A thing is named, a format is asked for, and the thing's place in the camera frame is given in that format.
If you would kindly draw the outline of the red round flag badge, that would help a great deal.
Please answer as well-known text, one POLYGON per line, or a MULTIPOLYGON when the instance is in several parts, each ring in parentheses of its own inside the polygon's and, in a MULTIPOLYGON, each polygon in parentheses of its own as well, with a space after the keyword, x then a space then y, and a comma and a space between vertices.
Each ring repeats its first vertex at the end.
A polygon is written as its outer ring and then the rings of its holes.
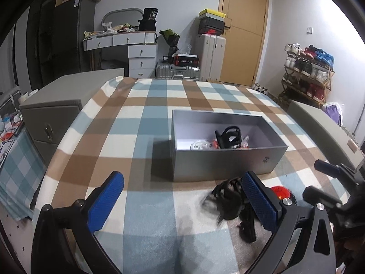
POLYGON ((290 199, 291 198, 291 192, 289 189, 283 187, 283 186, 273 186, 271 187, 271 190, 275 193, 275 195, 280 199, 290 199))

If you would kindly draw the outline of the large black hair claw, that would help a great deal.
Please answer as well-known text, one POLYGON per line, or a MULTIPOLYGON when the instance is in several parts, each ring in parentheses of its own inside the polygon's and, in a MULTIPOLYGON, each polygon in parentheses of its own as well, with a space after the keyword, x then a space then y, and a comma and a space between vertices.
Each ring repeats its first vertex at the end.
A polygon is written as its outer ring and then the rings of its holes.
POLYGON ((242 146, 241 130, 237 126, 229 126, 221 134, 215 131, 215 136, 220 148, 236 149, 242 146))

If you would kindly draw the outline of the grey right bedside cabinet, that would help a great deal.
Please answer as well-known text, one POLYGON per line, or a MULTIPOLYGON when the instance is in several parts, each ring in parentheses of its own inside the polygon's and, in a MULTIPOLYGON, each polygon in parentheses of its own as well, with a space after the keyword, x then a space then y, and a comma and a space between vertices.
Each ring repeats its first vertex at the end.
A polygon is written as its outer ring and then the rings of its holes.
POLYGON ((293 100, 287 113, 303 128, 330 163, 342 163, 356 171, 364 165, 364 153, 360 147, 324 111, 293 100))

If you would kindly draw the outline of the grey bedside cabinet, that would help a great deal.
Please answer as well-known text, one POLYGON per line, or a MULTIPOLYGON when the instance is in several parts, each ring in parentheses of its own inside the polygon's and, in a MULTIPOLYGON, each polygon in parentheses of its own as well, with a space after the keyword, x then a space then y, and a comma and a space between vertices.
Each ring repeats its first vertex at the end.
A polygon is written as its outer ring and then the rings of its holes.
POLYGON ((50 163, 66 131, 91 97, 105 82, 123 75, 123 68, 65 75, 20 105, 27 131, 46 165, 50 163))
POLYGON ((324 111, 293 100, 287 113, 303 128, 330 163, 342 163, 356 171, 364 165, 364 153, 360 147, 324 111))

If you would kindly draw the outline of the plaid bed blanket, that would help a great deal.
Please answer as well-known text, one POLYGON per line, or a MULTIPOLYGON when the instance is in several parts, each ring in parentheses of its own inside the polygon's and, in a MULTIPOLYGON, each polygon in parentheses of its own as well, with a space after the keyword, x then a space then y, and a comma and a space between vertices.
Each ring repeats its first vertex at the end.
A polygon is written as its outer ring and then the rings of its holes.
POLYGON ((348 191, 314 169, 310 136, 269 97, 208 82, 117 77, 100 88, 61 140, 35 209, 67 207, 113 171, 124 190, 101 230, 122 273, 244 273, 270 233, 245 243, 239 220, 219 220, 205 200, 219 180, 280 161, 261 176, 302 205, 315 186, 346 202, 348 191))

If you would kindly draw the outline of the grey open cardboard box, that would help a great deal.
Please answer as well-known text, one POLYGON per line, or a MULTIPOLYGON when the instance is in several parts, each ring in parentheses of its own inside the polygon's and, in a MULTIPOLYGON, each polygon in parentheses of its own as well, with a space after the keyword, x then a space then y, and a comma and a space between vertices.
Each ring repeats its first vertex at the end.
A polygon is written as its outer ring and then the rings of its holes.
POLYGON ((262 116, 173 110, 171 122, 175 182, 271 173, 288 149, 262 116))

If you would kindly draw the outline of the wooden shoe rack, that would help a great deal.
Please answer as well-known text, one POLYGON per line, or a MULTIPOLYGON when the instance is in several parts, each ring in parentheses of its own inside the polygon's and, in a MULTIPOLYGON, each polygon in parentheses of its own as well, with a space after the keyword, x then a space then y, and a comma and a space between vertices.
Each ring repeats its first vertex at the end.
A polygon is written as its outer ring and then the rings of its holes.
POLYGON ((287 106, 294 100, 321 108, 332 90, 334 57, 314 45, 302 49, 299 43, 286 44, 284 51, 283 91, 278 99, 287 106))

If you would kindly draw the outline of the silver aluminium suitcase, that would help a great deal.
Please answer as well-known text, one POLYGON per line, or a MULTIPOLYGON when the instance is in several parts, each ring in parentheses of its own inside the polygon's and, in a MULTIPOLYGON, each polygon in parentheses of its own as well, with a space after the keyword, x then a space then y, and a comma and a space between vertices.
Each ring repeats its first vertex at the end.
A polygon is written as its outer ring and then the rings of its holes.
POLYGON ((198 67, 175 66, 173 64, 159 63, 155 70, 155 78, 163 80, 201 80, 198 67))

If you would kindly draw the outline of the white dressing desk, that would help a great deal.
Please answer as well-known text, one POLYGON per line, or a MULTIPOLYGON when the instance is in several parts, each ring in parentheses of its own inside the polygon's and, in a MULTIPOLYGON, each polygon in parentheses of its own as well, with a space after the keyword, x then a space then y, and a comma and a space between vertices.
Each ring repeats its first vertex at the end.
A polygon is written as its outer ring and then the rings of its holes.
POLYGON ((157 34, 153 31, 99 34, 83 41, 83 50, 90 54, 92 67, 124 68, 133 78, 153 78, 157 56, 157 34))

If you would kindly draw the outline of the red black box on suitcase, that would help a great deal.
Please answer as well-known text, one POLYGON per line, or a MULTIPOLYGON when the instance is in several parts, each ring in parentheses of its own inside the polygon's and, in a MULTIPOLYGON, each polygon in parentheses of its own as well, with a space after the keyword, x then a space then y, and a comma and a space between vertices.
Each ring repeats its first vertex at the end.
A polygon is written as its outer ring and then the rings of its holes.
POLYGON ((163 56, 162 63, 180 67, 197 67, 199 65, 199 58, 198 55, 176 54, 174 56, 163 56))

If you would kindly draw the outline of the white upright suitcase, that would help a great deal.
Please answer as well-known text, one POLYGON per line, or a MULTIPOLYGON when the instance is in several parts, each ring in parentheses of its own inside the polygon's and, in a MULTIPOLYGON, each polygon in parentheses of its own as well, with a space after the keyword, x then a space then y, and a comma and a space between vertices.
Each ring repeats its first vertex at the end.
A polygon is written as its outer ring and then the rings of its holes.
POLYGON ((216 35, 198 35, 194 54, 199 58, 199 69, 203 81, 220 82, 226 39, 216 35))

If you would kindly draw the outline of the black refrigerator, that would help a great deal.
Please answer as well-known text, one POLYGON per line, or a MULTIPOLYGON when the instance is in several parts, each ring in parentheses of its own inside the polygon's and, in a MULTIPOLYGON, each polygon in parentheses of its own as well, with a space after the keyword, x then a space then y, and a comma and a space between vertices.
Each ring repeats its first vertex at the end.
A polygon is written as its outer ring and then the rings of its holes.
POLYGON ((42 13, 38 58, 43 85, 64 75, 90 70, 90 56, 83 50, 83 40, 84 32, 93 30, 95 6, 91 0, 68 0, 42 13))

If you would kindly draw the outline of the black shoe box stack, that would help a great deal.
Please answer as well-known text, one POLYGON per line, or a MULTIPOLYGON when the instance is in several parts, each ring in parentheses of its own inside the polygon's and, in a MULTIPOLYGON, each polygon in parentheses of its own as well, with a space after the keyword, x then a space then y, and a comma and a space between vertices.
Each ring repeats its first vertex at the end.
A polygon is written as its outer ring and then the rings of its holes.
POLYGON ((224 32, 224 21, 217 20, 215 18, 206 17, 202 18, 199 22, 198 34, 199 35, 216 35, 221 36, 224 32))

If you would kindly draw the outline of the wooden door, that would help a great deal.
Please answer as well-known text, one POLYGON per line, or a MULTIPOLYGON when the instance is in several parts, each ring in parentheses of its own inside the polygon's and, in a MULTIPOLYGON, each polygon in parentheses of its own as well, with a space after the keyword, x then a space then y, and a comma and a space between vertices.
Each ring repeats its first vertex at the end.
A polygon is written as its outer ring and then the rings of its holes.
POLYGON ((222 82, 251 86, 261 61, 269 0, 220 0, 226 14, 222 82))

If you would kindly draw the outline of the yellow shoe box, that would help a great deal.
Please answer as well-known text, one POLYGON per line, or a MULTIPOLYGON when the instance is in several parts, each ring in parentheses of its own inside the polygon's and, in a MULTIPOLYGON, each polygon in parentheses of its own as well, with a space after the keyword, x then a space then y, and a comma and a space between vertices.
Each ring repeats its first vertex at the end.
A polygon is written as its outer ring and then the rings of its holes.
POLYGON ((201 12, 199 12, 200 20, 207 18, 207 17, 216 19, 218 21, 224 21, 226 14, 213 10, 213 9, 209 9, 209 8, 206 8, 206 9, 202 10, 201 12))

